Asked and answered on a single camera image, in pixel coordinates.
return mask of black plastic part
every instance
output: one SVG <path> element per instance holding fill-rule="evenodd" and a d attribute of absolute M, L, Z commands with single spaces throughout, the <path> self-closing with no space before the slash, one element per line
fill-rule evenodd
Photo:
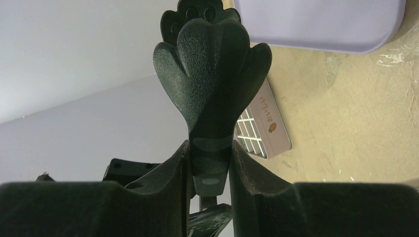
<path fill-rule="evenodd" d="M 51 176 L 47 173 L 44 173 L 36 179 L 36 181 L 55 181 Z"/>
<path fill-rule="evenodd" d="M 189 217 L 188 237 L 217 237 L 233 218 L 231 206 L 220 204 Z"/>
<path fill-rule="evenodd" d="M 395 184 L 291 185 L 234 144 L 230 190 L 237 237 L 419 236 L 419 194 Z"/>
<path fill-rule="evenodd" d="M 203 211 L 210 207 L 217 206 L 217 197 L 199 197 L 199 210 Z"/>
<path fill-rule="evenodd" d="M 205 19 L 217 24 L 225 19 L 240 22 L 240 15 L 234 8 L 224 10 L 221 0 L 180 0 L 177 11 L 166 11 L 160 22 L 163 41 L 173 46 L 182 27 L 193 19 Z"/>
<path fill-rule="evenodd" d="M 125 186 L 141 178 L 160 164 L 133 162 L 114 158 L 106 169 L 103 181 L 116 181 Z"/>
<path fill-rule="evenodd" d="M 213 25 L 195 19 L 182 28 L 177 47 L 162 42 L 153 59 L 163 88 L 188 124 L 196 192 L 221 195 L 235 123 L 268 74 L 271 50 L 264 43 L 250 48 L 237 21 Z"/>
<path fill-rule="evenodd" d="M 144 187 L 134 192 L 113 181 L 3 184 L 0 235 L 185 237 L 191 179 L 186 172 L 187 147 L 185 142 L 144 176 Z"/>

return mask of floor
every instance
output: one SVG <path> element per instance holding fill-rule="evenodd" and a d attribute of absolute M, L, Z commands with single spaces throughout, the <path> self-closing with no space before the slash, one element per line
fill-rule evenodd
<path fill-rule="evenodd" d="M 231 0 L 223 0 L 226 7 Z M 366 55 L 272 47 L 268 75 L 293 148 L 258 161 L 290 181 L 419 178 L 419 4 Z"/>

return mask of logo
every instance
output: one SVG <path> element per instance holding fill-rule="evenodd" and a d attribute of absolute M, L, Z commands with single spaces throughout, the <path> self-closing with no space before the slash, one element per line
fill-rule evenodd
<path fill-rule="evenodd" d="M 271 124 L 270 126 L 269 126 L 269 132 L 273 132 L 273 131 L 275 131 L 275 129 L 276 129 L 276 123 L 273 123 L 273 124 Z"/>

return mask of ceiling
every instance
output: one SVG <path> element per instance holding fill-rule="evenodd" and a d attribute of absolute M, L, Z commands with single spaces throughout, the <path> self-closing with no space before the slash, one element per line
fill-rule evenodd
<path fill-rule="evenodd" d="M 177 0 L 0 1 L 0 123 L 154 74 Z"/>

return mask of lavender plastic tray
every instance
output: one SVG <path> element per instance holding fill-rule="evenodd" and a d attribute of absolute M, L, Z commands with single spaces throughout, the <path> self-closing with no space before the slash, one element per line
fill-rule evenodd
<path fill-rule="evenodd" d="M 234 0 L 251 41 L 346 53 L 388 42 L 406 0 Z"/>

